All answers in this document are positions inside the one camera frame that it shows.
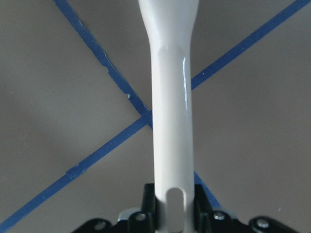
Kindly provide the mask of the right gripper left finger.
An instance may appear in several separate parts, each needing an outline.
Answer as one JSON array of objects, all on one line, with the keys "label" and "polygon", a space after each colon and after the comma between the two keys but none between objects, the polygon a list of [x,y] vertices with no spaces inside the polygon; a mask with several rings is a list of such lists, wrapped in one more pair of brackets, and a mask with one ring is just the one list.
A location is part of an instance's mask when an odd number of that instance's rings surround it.
[{"label": "right gripper left finger", "polygon": [[116,224],[93,218],[74,230],[75,233],[155,233],[157,230],[157,198],[155,185],[144,185],[142,204],[138,210],[125,210]]}]

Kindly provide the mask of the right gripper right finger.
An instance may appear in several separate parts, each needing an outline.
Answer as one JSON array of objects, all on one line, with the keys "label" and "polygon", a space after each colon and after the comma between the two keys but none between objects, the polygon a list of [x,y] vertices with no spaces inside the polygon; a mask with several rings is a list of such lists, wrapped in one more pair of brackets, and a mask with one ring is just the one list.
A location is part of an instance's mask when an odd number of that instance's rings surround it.
[{"label": "right gripper right finger", "polygon": [[268,216],[241,223],[224,210],[212,208],[200,184],[194,186],[194,227],[197,233],[295,233],[293,228]]}]

